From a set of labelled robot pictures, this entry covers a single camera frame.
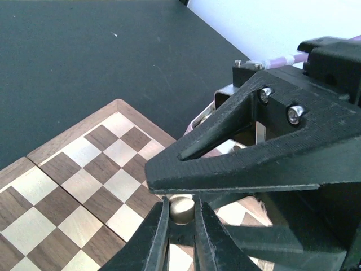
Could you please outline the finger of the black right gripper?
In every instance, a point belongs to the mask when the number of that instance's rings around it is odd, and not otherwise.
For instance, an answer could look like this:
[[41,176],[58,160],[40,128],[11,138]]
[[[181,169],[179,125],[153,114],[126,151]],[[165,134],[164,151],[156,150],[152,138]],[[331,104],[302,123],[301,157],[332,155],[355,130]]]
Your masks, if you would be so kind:
[[[254,121],[275,138],[214,157],[206,153]],[[360,181],[360,108],[297,69],[252,76],[205,122],[145,165],[155,194],[313,190]]]
[[275,270],[344,270],[347,250],[324,221],[296,193],[264,193],[271,226],[224,225],[250,259]]

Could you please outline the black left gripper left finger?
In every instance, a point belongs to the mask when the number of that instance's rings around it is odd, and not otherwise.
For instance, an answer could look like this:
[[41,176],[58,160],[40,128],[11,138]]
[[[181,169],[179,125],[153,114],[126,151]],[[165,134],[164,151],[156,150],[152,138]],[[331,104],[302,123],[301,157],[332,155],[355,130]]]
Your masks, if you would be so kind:
[[103,271],[154,271],[169,269],[170,204],[166,196],[157,202],[127,244]]

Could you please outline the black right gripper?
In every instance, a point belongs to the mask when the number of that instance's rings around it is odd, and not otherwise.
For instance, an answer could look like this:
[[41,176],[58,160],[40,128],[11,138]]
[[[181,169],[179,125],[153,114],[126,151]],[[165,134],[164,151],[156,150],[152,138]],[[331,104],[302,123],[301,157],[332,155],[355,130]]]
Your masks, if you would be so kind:
[[255,73],[303,63],[303,73],[347,94],[351,104],[360,106],[360,37],[320,37],[298,45],[296,55],[267,60],[236,60],[232,67],[234,87],[241,87]]

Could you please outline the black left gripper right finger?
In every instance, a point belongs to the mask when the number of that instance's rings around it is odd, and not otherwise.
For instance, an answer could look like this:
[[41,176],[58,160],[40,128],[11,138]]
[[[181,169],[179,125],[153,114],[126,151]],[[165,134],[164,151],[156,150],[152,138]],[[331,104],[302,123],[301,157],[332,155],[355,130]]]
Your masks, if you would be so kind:
[[195,194],[195,270],[260,270],[239,248],[214,210],[228,205],[239,195]]

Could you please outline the light chess pawn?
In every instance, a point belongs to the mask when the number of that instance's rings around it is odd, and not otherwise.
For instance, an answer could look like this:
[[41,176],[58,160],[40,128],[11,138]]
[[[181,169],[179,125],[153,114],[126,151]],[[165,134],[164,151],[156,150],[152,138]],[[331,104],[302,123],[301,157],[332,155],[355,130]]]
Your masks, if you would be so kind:
[[195,202],[193,199],[180,196],[171,197],[170,201],[170,218],[178,225],[186,225],[190,223],[195,216]]

